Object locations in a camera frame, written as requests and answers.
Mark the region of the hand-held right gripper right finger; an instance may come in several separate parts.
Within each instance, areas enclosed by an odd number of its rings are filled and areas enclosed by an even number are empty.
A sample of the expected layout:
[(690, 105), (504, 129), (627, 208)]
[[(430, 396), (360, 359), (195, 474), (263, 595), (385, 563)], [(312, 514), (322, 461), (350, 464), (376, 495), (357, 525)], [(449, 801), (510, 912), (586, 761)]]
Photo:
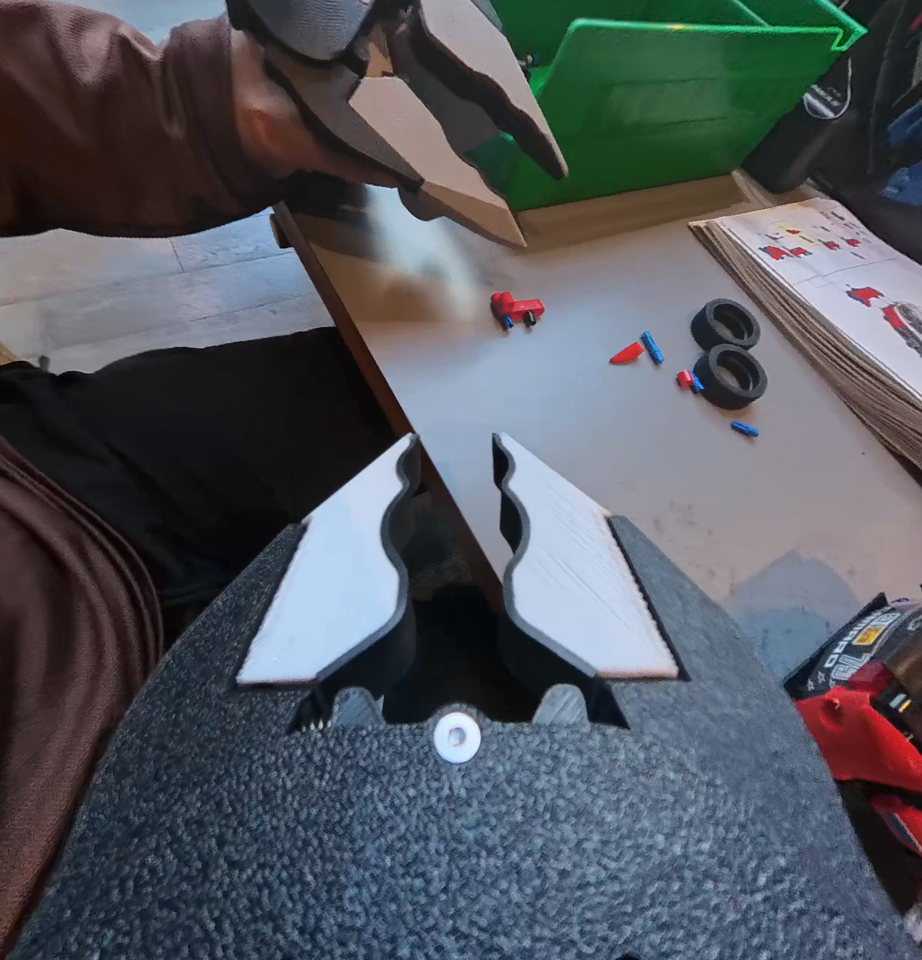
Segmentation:
[(504, 613), (529, 666), (601, 681), (673, 680), (680, 669), (612, 526), (580, 488), (506, 433), (492, 435), (499, 529), (512, 555), (502, 577)]

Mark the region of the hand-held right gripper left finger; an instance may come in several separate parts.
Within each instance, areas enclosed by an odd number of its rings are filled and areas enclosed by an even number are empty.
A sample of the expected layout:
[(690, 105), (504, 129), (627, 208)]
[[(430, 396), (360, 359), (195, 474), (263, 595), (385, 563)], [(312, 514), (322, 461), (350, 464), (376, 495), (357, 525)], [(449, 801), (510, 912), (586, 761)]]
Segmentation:
[(416, 434), (402, 436), (301, 523), (239, 687), (390, 687), (407, 671), (416, 625), (403, 553), (420, 453)]

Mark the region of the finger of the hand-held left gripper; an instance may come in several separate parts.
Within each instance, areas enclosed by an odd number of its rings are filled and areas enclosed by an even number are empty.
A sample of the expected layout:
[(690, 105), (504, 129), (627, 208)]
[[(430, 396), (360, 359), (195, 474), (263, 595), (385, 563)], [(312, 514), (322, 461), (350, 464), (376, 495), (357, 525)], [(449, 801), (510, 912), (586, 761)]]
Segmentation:
[(475, 2), (416, 3), (416, 57), (449, 94), (479, 109), (552, 179), (568, 164), (502, 30)]
[(400, 189), (404, 206), (417, 219), (445, 218), (507, 247), (527, 246), (507, 202), (455, 151), (438, 120), (403, 80), (363, 78), (349, 104), (419, 176), (417, 190)]

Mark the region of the green plastic bin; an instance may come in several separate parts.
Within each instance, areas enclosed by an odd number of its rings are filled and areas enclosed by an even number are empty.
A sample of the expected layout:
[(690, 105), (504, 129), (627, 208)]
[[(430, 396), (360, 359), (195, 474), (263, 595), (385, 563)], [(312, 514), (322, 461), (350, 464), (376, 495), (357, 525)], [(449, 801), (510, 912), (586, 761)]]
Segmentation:
[(568, 167), (510, 135), (470, 153), (512, 210), (732, 173), (864, 26), (823, 1), (500, 1), (492, 6)]

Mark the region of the person's left forearm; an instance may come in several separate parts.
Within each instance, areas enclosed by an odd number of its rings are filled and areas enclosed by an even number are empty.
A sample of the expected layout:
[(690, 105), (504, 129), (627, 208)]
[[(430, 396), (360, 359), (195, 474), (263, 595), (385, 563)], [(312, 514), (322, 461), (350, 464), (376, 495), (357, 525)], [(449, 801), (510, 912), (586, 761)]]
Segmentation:
[(154, 43), (105, 12), (0, 2), (0, 237), (169, 237), (275, 204), (236, 125), (226, 14)]

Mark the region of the grey desk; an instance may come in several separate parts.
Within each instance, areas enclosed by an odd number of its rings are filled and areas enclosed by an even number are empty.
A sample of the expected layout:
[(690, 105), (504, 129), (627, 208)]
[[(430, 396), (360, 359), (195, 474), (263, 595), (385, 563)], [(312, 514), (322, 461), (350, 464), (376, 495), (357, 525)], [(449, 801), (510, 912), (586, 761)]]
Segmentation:
[[(723, 176), (528, 211), (518, 250), (421, 222), (379, 187), (310, 190), (274, 220), (389, 422), (419, 435), (490, 593), (511, 556), (491, 475), (507, 433), (634, 522), (784, 675), (876, 594), (920, 595), (922, 487), (690, 232), (750, 194)], [(505, 291), (541, 300), (533, 328), (501, 328)], [(761, 330), (749, 352), (768, 386), (739, 411), (676, 382), (706, 352), (692, 319), (719, 298)], [(645, 331), (660, 366), (610, 365)]]

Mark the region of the person's left hand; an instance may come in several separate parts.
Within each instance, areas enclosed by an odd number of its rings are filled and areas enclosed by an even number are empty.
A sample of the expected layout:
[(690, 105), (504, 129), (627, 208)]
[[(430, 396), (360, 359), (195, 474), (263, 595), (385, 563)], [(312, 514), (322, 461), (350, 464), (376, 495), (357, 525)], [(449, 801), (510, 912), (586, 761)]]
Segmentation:
[(324, 174), (356, 185), (395, 188), (398, 181), (335, 150), (312, 131), (297, 105), (265, 70), (262, 47), (230, 28), (232, 114), (243, 152), (256, 168), (276, 179)]

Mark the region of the person's black pants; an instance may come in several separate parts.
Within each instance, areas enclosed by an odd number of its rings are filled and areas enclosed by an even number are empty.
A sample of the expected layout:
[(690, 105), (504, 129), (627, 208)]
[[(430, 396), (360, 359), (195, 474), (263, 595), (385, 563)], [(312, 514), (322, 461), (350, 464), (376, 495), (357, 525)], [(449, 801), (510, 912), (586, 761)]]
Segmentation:
[(397, 438), (333, 327), (0, 366), (0, 436), (131, 546), (170, 635)]

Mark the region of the black rubber toy tire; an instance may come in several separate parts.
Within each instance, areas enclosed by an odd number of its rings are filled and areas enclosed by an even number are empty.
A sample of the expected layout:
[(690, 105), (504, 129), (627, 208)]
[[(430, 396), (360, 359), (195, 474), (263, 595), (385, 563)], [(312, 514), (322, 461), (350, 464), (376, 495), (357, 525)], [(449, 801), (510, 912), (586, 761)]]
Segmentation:
[(767, 391), (763, 365), (751, 351), (740, 346), (722, 343), (709, 348), (698, 358), (692, 372), (705, 400), (722, 410), (743, 410)]
[(724, 297), (709, 300), (698, 310), (691, 320), (690, 332), (704, 351), (718, 346), (751, 351), (762, 337), (755, 316), (742, 304)]

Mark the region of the person's brown sweater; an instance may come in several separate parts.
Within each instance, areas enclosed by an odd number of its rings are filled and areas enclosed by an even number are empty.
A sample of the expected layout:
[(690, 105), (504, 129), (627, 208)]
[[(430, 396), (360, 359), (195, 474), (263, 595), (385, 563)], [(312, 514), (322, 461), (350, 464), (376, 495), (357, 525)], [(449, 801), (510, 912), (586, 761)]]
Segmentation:
[(137, 554), (0, 437), (0, 958), (162, 653)]

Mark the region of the toy brick race car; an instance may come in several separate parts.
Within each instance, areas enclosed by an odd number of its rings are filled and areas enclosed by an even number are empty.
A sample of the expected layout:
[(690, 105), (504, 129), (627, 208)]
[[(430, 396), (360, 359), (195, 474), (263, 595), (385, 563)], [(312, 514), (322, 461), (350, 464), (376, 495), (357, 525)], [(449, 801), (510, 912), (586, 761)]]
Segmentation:
[(922, 947), (922, 597), (876, 595), (783, 686)]

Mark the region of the dark rounded object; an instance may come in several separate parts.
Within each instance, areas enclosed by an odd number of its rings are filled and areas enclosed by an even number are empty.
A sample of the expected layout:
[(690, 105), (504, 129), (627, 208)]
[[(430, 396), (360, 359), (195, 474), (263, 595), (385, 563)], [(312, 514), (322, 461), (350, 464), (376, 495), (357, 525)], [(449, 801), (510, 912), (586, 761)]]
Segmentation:
[(741, 163), (771, 194), (802, 186), (871, 114), (884, 43), (871, 30), (806, 90)]

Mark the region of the open instruction booklet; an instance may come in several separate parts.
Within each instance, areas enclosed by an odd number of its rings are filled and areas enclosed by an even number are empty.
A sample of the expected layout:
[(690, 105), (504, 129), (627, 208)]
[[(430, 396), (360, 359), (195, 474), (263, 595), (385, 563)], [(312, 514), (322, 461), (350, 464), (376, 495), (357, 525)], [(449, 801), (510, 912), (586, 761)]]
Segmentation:
[(922, 474), (922, 265), (825, 196), (687, 227), (864, 426)]

